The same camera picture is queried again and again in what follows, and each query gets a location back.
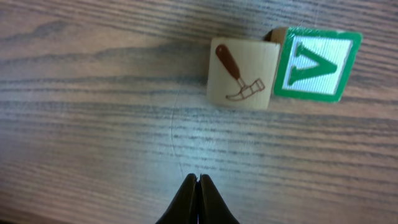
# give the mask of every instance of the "hammer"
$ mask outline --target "hammer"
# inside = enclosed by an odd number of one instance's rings
[[[257,79],[250,86],[247,86],[243,79],[241,78],[241,73],[239,67],[232,57],[231,52],[228,50],[227,46],[220,44],[216,48],[216,55],[224,67],[227,69],[228,73],[236,80],[241,90],[239,93],[234,95],[227,95],[226,99],[230,101],[241,101],[252,96],[253,94],[260,92],[266,88],[261,79]]]

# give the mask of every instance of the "green-framed block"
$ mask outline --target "green-framed block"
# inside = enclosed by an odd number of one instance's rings
[[[284,27],[272,31],[280,43],[274,94],[304,100],[340,101],[362,34],[339,30]]]

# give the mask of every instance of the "hammer handle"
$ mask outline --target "hammer handle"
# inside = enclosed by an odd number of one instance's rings
[[[232,77],[234,77],[236,80],[241,78],[239,67],[236,64],[235,59],[232,57],[231,52],[229,52],[227,46],[220,44],[216,48],[216,55]]]

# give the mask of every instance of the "black pointed tool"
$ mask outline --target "black pointed tool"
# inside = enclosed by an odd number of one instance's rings
[[[156,224],[239,224],[209,175],[188,174]]]

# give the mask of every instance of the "cube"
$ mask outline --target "cube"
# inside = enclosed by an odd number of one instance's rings
[[[232,108],[265,110],[275,78],[280,45],[256,40],[211,41],[207,98]]]
[[[282,46],[275,95],[336,103],[343,95],[362,34],[285,27],[272,31],[271,42]]]

